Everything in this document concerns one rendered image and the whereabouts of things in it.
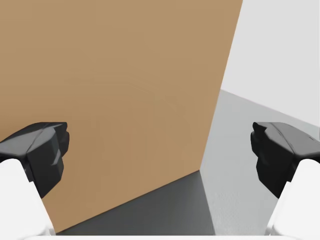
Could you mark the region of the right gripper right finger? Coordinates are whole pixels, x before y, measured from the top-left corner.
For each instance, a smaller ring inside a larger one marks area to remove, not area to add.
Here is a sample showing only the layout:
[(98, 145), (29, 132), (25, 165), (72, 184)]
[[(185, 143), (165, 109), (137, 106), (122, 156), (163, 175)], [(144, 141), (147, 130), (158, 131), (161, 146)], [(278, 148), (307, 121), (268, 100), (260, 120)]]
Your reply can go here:
[(254, 122), (259, 181), (277, 198), (267, 236), (320, 236), (320, 141), (283, 122)]

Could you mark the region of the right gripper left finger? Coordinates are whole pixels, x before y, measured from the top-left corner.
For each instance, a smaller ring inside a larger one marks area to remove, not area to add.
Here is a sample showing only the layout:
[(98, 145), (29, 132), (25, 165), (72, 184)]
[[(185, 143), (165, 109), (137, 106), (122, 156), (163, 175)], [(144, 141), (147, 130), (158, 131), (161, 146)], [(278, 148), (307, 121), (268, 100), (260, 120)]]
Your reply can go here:
[(66, 122), (37, 122), (0, 141), (0, 236), (54, 236), (42, 199), (60, 182)]

